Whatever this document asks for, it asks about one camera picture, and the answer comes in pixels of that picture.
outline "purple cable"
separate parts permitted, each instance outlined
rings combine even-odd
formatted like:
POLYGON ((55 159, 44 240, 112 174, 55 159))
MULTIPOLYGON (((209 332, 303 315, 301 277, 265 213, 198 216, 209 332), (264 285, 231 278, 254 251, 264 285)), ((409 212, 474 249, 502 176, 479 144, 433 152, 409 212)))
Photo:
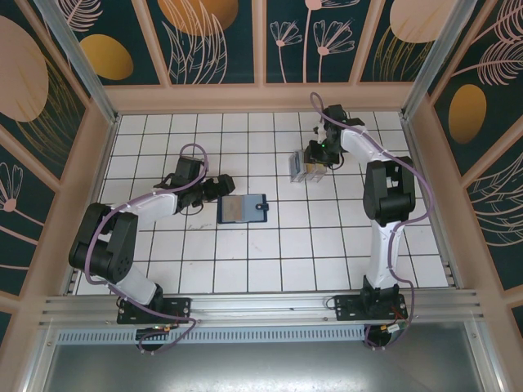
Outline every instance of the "purple cable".
MULTIPOLYGON (((151 355, 154 352, 162 352, 162 351, 165 351, 165 350, 173 347, 178 341, 183 339, 195 327, 196 320, 194 318, 191 318, 191 317, 179 317, 179 316, 172 316, 170 314, 162 314, 162 313, 159 313, 159 312, 155 312, 154 310, 146 308, 145 306, 143 306, 139 302, 134 301, 132 298, 129 298, 126 294, 124 294, 121 291, 119 291, 116 287, 114 287, 109 282, 107 282, 105 280, 101 280, 101 281, 92 280, 91 279, 91 271, 90 271, 91 257, 92 257, 92 252, 94 250, 94 247, 95 247, 95 244, 96 244, 96 240, 98 239, 98 236, 101 234, 101 231, 104 229, 104 227, 107 224, 107 222, 115 214, 117 214, 118 212, 120 212, 124 208, 132 207, 133 205, 135 205, 135 204, 137 204, 137 203, 139 203, 139 202, 141 202, 143 200, 148 199, 150 196, 156 196, 156 195, 162 195, 162 194, 172 194, 174 192, 179 192, 181 190, 188 189, 191 186, 193 186, 193 185, 197 184, 198 182, 200 182, 206 176, 207 171, 208 171, 208 159, 207 159, 207 153, 205 152, 205 150, 203 149, 203 147, 201 145, 197 145, 196 143, 189 143, 188 145, 184 145, 181 148, 181 150, 180 150, 180 155, 183 154, 184 149, 186 149, 187 147, 190 147, 190 146, 194 146, 194 147, 198 148, 203 153, 203 170, 200 172, 198 177, 196 177, 196 179, 191 181, 189 184, 181 186, 179 188, 159 190, 159 191, 151 192, 150 194, 144 194, 142 196, 134 198, 133 200, 129 200, 127 203, 122 204, 121 206, 118 206, 118 207, 114 208, 109 214, 107 214, 104 217, 104 219, 102 219, 101 223, 96 228, 95 233, 92 235, 92 240, 89 243, 89 248, 87 249, 87 254, 86 254, 86 257, 85 257, 85 266, 83 267, 83 271, 85 273, 85 278, 86 278, 86 280, 90 284, 93 284, 93 285, 107 284, 108 287, 109 287, 109 290, 111 290, 114 294, 116 294, 118 296, 121 296, 125 301, 130 302, 135 307, 143 310, 144 312, 152 314, 153 316, 161 317, 163 319, 166 318, 166 319, 171 319, 171 320, 174 320, 174 321, 191 321, 192 322, 192 325, 189 328, 187 328, 187 330, 185 332, 183 332, 173 343, 169 343, 168 345, 162 346, 160 349, 158 349, 156 351, 153 351, 151 353, 151 355)), ((139 347, 140 347, 140 350, 141 350, 142 353, 144 353, 144 350, 141 347, 141 342, 144 339, 146 339, 147 337, 150 337, 150 336, 152 336, 154 334, 158 334, 158 332, 152 332, 152 334, 147 334, 147 335, 143 336, 143 338, 139 342, 139 347)))
MULTIPOLYGON (((390 271, 390 273, 392 275, 392 278, 394 278, 398 282, 407 283, 408 285, 410 285, 410 292, 411 292, 411 296, 412 296, 412 300, 411 300, 411 303, 410 303, 410 314, 409 314, 409 319, 408 319, 408 322, 407 322, 407 327, 403 330, 401 335, 399 335, 398 338, 395 341, 393 341, 393 342, 391 342, 391 343, 389 343, 387 345, 387 347, 388 347, 388 346, 394 345, 405 334, 405 332, 407 332, 407 329, 410 327, 410 324, 412 323, 412 320, 413 320, 413 317, 414 317, 414 285, 413 285, 413 283, 410 280, 400 278, 398 275, 396 275, 396 272, 394 272, 394 270, 392 269, 392 246, 393 246, 393 243, 394 243, 394 237, 396 236, 397 230, 401 226, 405 226, 405 225, 408 225, 408 224, 411 224, 411 223, 416 223, 416 222, 422 221, 423 219, 429 217, 429 215, 431 214, 432 210, 434 209, 434 194, 432 193, 432 189, 429 186, 429 184, 425 181, 423 176, 421 174, 419 174, 419 172, 416 169, 411 167, 408 163, 403 162, 401 159, 398 159, 397 157, 389 154, 369 134, 360 131, 358 128, 348 126, 348 125, 344 124, 343 122, 336 121, 336 120, 330 118, 328 115, 324 114, 324 102, 321 99, 320 94, 318 94, 317 92, 312 92, 311 95, 310 95, 310 98, 311 98, 312 107, 315 109, 316 112, 318 112, 318 114, 322 118, 326 119, 327 121, 330 121, 333 124, 338 125, 339 127, 351 130, 351 131, 353 131, 353 132, 355 132, 355 133, 357 133, 359 135, 362 135, 365 139, 367 139, 370 142, 371 145, 373 145, 380 152, 380 154, 383 154, 383 156, 385 156, 385 157, 391 159, 392 161, 400 164, 402 167, 404 167, 409 172, 414 174, 414 176, 416 178, 418 178, 419 182, 423 185, 423 188, 425 188, 425 190, 427 191, 427 194, 428 194, 429 207, 428 207, 427 211, 425 212, 425 214, 423 214, 422 216, 420 216, 418 218, 413 218, 413 219, 407 220, 405 222, 399 222, 396 226, 394 226, 394 229, 392 229, 391 238, 390 238, 389 243, 388 243, 387 267, 388 267, 388 269, 389 269, 389 271, 390 271), (315 103, 315 100, 314 100, 315 97, 318 98, 318 101, 320 102, 320 107, 321 108, 318 107, 318 105, 315 103)), ((368 342, 368 337, 369 337, 369 331, 370 331, 370 327, 367 327, 367 331, 365 332, 364 343, 367 344, 368 346, 369 346, 369 344, 367 342, 368 342)))

